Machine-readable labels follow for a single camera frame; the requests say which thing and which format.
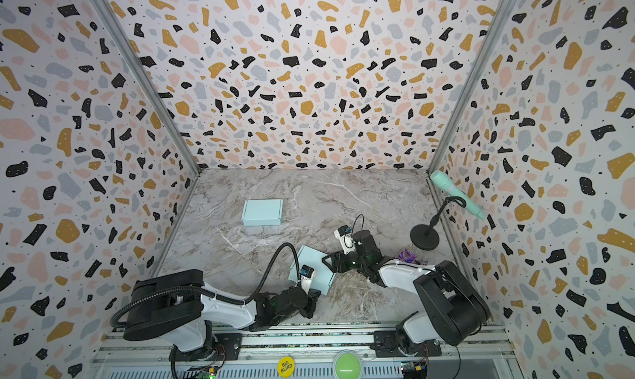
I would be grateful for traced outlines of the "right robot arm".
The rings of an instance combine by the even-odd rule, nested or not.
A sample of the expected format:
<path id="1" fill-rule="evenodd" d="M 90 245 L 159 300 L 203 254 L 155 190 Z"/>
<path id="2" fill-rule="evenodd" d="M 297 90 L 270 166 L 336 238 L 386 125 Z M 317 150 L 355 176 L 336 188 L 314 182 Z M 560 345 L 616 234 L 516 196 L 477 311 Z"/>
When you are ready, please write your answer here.
<path id="1" fill-rule="evenodd" d="M 455 263 L 418 265 L 387 257 L 368 230 L 355 233 L 347 225 L 334 235 L 342 251 L 322 259 L 332 273 L 355 271 L 377 286 L 416 294 L 423 305 L 390 331 L 386 341 L 377 342 L 382 348 L 414 356 L 428 341 L 457 346 L 491 318 L 489 307 Z"/>

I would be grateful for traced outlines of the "mint paper box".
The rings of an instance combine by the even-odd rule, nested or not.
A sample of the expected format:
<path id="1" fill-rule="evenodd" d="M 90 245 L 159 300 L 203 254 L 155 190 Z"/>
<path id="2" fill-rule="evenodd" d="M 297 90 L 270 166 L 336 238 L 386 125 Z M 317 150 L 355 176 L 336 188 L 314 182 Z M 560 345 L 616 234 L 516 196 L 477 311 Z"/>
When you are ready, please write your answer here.
<path id="1" fill-rule="evenodd" d="M 254 226 L 278 226 L 282 223 L 283 201 L 272 200 L 246 200 L 241 220 L 246 227 Z"/>

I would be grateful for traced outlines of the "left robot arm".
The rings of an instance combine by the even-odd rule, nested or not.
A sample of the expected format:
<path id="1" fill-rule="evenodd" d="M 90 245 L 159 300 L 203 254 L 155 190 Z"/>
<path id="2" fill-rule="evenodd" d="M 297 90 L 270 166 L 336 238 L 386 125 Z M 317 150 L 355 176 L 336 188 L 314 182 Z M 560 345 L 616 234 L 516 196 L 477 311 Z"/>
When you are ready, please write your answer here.
<path id="1" fill-rule="evenodd" d="M 177 350 L 193 354 L 213 346 L 212 324 L 260 332 L 297 314 L 311 319 L 322 291 L 302 275 L 300 283 L 279 294 L 259 292 L 252 299 L 220 291 L 190 269 L 139 281 L 132 302 L 112 318 L 123 338 L 140 342 L 163 339 Z"/>

